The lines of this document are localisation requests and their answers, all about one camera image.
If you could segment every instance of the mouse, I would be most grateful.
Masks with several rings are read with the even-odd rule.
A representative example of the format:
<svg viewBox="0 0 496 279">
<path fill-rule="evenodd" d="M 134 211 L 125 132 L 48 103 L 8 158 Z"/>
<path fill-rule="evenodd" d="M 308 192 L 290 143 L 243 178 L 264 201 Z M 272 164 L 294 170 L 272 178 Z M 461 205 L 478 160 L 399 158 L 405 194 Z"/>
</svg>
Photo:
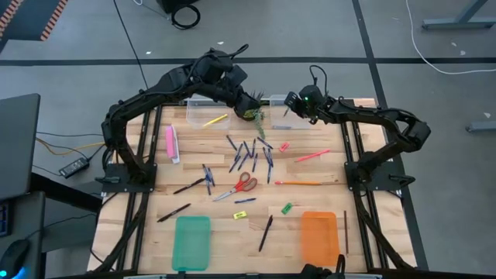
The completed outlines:
<svg viewBox="0 0 496 279">
<path fill-rule="evenodd" d="M 29 240 L 19 239 L 10 243 L 0 260 L 0 278 L 10 279 L 21 270 L 29 251 Z"/>
</svg>

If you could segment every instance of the floor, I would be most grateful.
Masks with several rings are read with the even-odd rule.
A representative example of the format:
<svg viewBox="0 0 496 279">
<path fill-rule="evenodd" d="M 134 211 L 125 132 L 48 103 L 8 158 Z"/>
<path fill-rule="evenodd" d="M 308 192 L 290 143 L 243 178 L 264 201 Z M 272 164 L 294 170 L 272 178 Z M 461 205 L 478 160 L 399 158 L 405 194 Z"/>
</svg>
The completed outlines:
<svg viewBox="0 0 496 279">
<path fill-rule="evenodd" d="M 154 0 L 144 2 L 158 10 Z M 466 58 L 464 64 L 436 65 L 445 71 L 496 68 L 496 64 L 470 63 L 474 57 L 496 57 L 496 27 L 428 32 L 420 27 L 422 19 L 455 16 L 468 2 L 410 0 L 415 39 L 424 55 Z M 249 43 L 241 57 L 301 58 L 282 59 L 284 64 L 264 59 L 242 64 L 249 75 L 243 87 L 249 91 L 263 90 L 266 95 L 298 91 L 311 82 L 309 59 L 333 57 L 319 63 L 329 75 L 331 95 L 385 96 L 389 106 L 413 111 L 432 129 L 420 152 L 402 157 L 407 174 L 417 178 L 410 189 L 430 270 L 496 274 L 496 222 L 492 215 L 496 210 L 496 135 L 469 134 L 464 129 L 471 121 L 496 117 L 495 73 L 444 75 L 428 65 L 399 60 L 377 65 L 381 90 L 377 76 L 374 80 L 370 74 L 370 67 L 376 64 L 365 59 L 357 3 L 376 58 L 418 57 L 404 1 L 200 1 L 195 5 L 201 11 L 201 22 L 195 29 L 180 31 L 132 0 L 117 0 L 136 52 L 144 61 L 149 84 L 177 66 L 171 64 L 174 58 L 195 58 L 209 47 L 233 51 Z M 488 2 L 477 15 L 496 16 L 496 2 Z M 144 87 L 139 68 L 129 63 L 133 59 L 112 0 L 70 0 L 46 42 L 8 41 L 0 53 L 0 98 L 41 94 L 39 131 L 99 133 L 109 106 Z M 20 60 L 34 66 L 12 66 Z M 43 138 L 67 146 L 101 140 Z M 56 171 L 77 157 L 55 157 L 36 145 L 34 164 Z M 74 186 L 101 175 L 99 164 L 95 160 L 90 170 L 68 180 L 34 171 Z M 57 214 L 60 210 L 47 213 L 51 220 L 56 220 Z M 81 212 L 66 208 L 64 214 Z M 90 239 L 92 230 L 87 231 Z M 47 277 L 83 273 L 90 242 L 50 252 Z"/>
</svg>

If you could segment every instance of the wooden tabletop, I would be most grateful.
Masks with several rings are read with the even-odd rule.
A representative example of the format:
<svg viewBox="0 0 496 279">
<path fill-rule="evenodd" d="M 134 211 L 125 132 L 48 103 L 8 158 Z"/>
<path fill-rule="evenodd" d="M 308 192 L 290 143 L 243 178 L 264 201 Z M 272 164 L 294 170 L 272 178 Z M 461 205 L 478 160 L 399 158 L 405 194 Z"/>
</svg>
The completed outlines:
<svg viewBox="0 0 496 279">
<path fill-rule="evenodd" d="M 355 99 L 356 105 L 373 106 L 373 99 Z M 269 108 L 263 107 L 269 116 Z M 357 212 L 351 192 L 346 185 L 343 163 L 346 160 L 339 125 L 324 125 L 322 122 L 311 129 L 272 129 L 270 118 L 263 121 L 266 141 L 274 147 L 274 169 L 270 183 L 267 183 L 268 164 L 262 144 L 257 141 L 257 168 L 251 173 L 253 160 L 248 159 L 242 171 L 249 171 L 258 179 L 258 185 L 251 192 L 235 193 L 221 201 L 212 199 L 230 190 L 239 180 L 241 171 L 228 173 L 235 150 L 226 135 L 239 145 L 245 140 L 251 148 L 257 137 L 253 122 L 230 117 L 229 130 L 193 129 L 186 121 L 185 107 L 164 107 L 157 146 L 157 186 L 150 195 L 146 213 L 146 227 L 139 264 L 140 274 L 174 274 L 172 254 L 176 218 L 187 215 L 206 215 L 212 224 L 210 264 L 202 273 L 299 273 L 305 265 L 301 258 L 301 215 L 307 211 L 334 212 L 337 216 L 339 248 L 346 253 L 344 211 L 347 214 L 349 254 L 346 257 L 347 272 L 366 271 L 363 258 Z M 127 134 L 129 144 L 135 148 L 140 137 L 142 118 L 129 122 Z M 177 131 L 181 163 L 172 164 L 167 158 L 165 126 L 174 125 Z M 153 117 L 150 117 L 150 128 Z M 385 144 L 380 126 L 360 124 L 365 150 L 377 150 Z M 289 148 L 281 153 L 278 147 L 289 142 Z M 357 158 L 352 142 L 353 154 Z M 330 149 L 330 153 L 295 163 L 295 159 Z M 205 183 L 172 195 L 174 191 L 204 177 L 202 164 L 212 169 L 216 187 L 208 196 Z M 321 181 L 320 186 L 275 185 L 274 181 Z M 257 198 L 256 201 L 234 204 L 235 200 Z M 387 192 L 375 192 L 377 211 L 383 234 L 404 260 L 415 265 L 412 243 L 408 234 L 403 209 L 398 198 Z M 122 234 L 128 194 L 120 193 L 101 210 L 93 243 L 95 254 L 105 258 Z M 281 209 L 288 203 L 293 208 L 287 215 Z M 157 220 L 191 203 L 189 208 L 174 215 L 165 222 Z M 244 219 L 233 219 L 236 212 L 246 211 Z M 270 215 L 274 221 L 262 252 L 258 247 Z M 370 242 L 374 264 L 378 267 L 375 242 Z M 126 266 L 130 267 L 132 248 L 128 246 Z M 88 269 L 99 262 L 91 257 Z"/>
</svg>

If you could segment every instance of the orange and black striped mat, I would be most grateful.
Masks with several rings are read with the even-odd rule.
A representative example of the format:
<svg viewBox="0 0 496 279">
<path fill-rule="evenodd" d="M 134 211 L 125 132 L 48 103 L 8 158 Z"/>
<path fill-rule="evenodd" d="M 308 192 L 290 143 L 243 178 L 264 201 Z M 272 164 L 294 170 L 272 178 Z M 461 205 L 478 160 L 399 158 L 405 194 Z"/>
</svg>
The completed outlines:
<svg viewBox="0 0 496 279">
<path fill-rule="evenodd" d="M 0 0 L 0 40 L 47 40 L 67 0 Z"/>
</svg>

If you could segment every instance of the green tray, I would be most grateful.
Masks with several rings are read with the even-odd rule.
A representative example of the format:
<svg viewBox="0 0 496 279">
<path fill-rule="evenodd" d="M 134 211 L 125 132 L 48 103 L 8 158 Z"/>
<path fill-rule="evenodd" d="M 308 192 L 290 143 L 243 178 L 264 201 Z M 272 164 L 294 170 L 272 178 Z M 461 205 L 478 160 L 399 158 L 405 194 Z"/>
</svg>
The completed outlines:
<svg viewBox="0 0 496 279">
<path fill-rule="evenodd" d="M 210 218 L 181 216 L 176 221 L 172 269 L 204 271 L 210 260 Z"/>
</svg>

